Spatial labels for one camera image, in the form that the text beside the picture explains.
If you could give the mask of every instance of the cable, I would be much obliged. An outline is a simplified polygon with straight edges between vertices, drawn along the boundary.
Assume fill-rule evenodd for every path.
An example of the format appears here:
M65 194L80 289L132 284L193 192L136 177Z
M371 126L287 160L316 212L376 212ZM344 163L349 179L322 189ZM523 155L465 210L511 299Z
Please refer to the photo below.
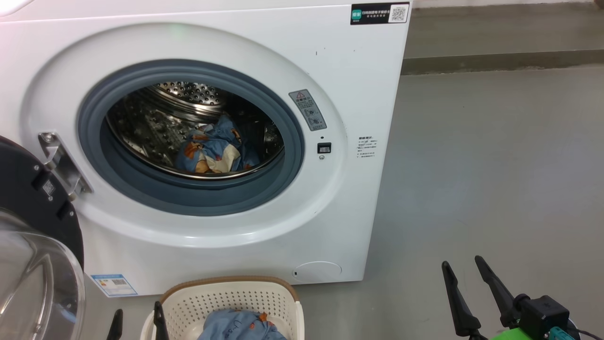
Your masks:
M569 330L577 329L577 324L574 323L574 321L571 318L568 318L568 322L569 322L569 324L567 325L567 327L570 328ZM579 333L577 331L574 331L574 332L577 333L577 337L578 337L578 338L575 338L575 340L582 340L581 339L581 333Z
M577 331L577 332L579 332L579 333L581 333L581 334L585 334L585 335L587 335L587 336L589 336L589 337L594 338L595 340L603 340L603 339L602 339L602 338L600 338L599 336L597 336L597 335L593 335L593 334L591 334L590 332L587 332L587 331L584 331L584 330L580 330L580 329L576 329L576 328L571 328L571 327L568 327L568 329L570 329L570 330L574 330L574 331Z

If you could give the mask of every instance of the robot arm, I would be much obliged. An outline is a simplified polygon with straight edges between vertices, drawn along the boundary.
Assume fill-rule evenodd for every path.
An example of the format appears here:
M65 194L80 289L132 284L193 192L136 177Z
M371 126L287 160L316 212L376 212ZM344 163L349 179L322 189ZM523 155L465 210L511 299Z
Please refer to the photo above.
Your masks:
M476 256L474 260L484 282L493 293L501 313L501 325L509 328L491 340L580 340L579 332L602 340L590 333L578 331L568 318L569 311L547 295L531 299L526 294L520 294L514 298L481 256ZM480 322L472 315L457 288L457 278L447 261L443 262L442 269L455 334L469 336L470 340L486 340L478 331Z

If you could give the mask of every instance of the door hinge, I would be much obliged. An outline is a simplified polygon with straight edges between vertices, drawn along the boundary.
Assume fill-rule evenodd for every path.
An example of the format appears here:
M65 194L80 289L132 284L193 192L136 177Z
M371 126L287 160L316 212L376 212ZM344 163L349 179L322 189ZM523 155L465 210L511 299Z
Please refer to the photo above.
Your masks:
M69 200L75 200L83 192L92 193L90 185L73 162L58 134L54 132L39 133L38 141L46 155L44 165L53 172L67 190Z

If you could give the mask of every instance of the laundry basket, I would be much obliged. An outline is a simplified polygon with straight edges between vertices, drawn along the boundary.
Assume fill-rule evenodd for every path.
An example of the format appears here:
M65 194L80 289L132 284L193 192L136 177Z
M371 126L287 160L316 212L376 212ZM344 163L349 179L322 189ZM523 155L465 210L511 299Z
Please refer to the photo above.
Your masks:
M215 310L266 313L287 340L304 340L302 305L292 286L268 276L226 276L190 281L168 290L159 300L170 340L197 340L205 318ZM155 340L153 312L141 340Z

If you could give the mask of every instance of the sticker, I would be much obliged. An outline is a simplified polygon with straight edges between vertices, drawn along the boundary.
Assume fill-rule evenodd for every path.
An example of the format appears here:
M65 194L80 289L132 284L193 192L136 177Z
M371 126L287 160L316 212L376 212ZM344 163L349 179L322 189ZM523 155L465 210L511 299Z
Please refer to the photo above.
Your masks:
M356 158L375 157L375 148L378 147L377 139L372 136L359 137L359 143L356 147Z
M308 90L290 92L289 96L296 103L311 131L327 129L323 115Z
M350 25L404 24L409 18L409 2L353 4Z
M103 293L110 298L113 296L138 295L122 274L90 275L90 277L97 283L97 286L101 288Z

